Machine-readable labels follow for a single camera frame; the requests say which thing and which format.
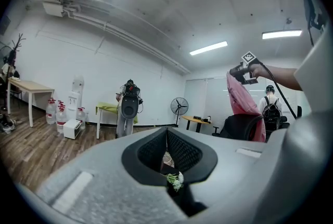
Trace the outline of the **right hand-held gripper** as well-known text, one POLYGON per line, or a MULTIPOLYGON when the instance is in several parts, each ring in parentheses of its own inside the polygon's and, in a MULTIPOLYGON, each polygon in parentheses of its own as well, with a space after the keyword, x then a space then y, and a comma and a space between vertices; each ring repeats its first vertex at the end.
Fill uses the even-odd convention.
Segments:
POLYGON ((241 82, 242 85, 256 84, 258 81, 250 70, 250 66, 254 64, 260 64, 260 61, 249 51, 241 57, 240 67, 236 66, 230 69, 229 73, 233 77, 239 76, 238 81, 241 82))

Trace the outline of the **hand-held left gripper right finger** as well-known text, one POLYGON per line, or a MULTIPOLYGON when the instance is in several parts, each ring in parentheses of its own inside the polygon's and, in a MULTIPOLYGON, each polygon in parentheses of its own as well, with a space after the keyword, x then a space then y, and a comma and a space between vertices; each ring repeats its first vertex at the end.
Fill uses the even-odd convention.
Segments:
POLYGON ((217 165, 217 153, 210 146, 175 128, 167 129, 167 151, 185 184, 207 180, 217 165))

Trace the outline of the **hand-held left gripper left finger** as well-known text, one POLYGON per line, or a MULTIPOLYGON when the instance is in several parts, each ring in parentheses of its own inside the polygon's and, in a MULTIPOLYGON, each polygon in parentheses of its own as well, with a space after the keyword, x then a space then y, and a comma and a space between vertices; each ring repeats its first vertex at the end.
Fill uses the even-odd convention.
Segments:
POLYGON ((163 157, 167 151, 167 129, 161 128, 130 144, 122 153, 122 165, 138 183, 166 187, 166 176, 161 174, 163 157))

